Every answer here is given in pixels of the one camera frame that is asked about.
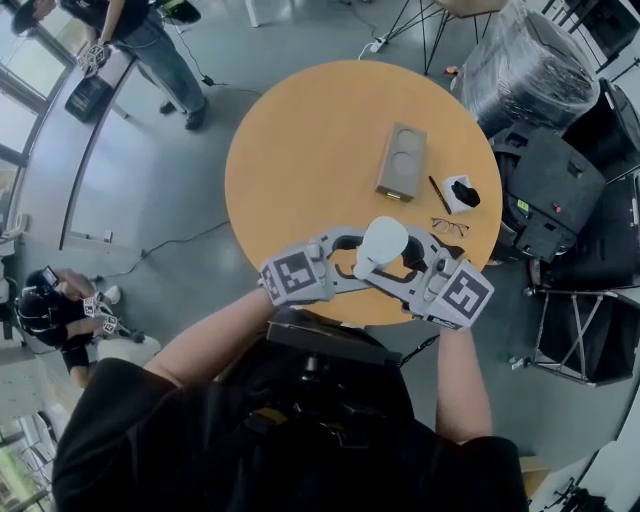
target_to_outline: plastic wrap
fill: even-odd
[[[453,87],[487,137],[515,121],[562,133],[599,93],[596,73],[569,33],[521,0],[499,13]]]

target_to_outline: glass wall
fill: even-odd
[[[0,4],[0,229],[4,229],[18,174],[35,135],[84,44],[84,31],[59,8],[35,35],[15,36],[18,0]]]

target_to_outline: round wooden table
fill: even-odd
[[[375,192],[385,143],[395,122],[427,132],[417,197],[403,203]],[[481,204],[448,216],[427,177],[439,184],[467,174]],[[235,134],[225,192],[231,225],[258,268],[288,245],[332,226],[366,228],[380,215],[431,230],[431,218],[467,224],[465,238],[438,235],[482,269],[494,247],[502,187],[489,144],[464,107],[413,71],[371,61],[338,61],[306,69],[269,90]],[[355,251],[332,261],[349,271]],[[399,261],[387,269],[404,276]],[[406,322],[400,302],[377,290],[339,295],[309,309],[366,325]]]

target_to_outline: black chair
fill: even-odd
[[[514,357],[512,368],[538,368],[596,387],[632,377],[640,338],[640,305],[616,291],[560,291],[545,295],[533,357]]]

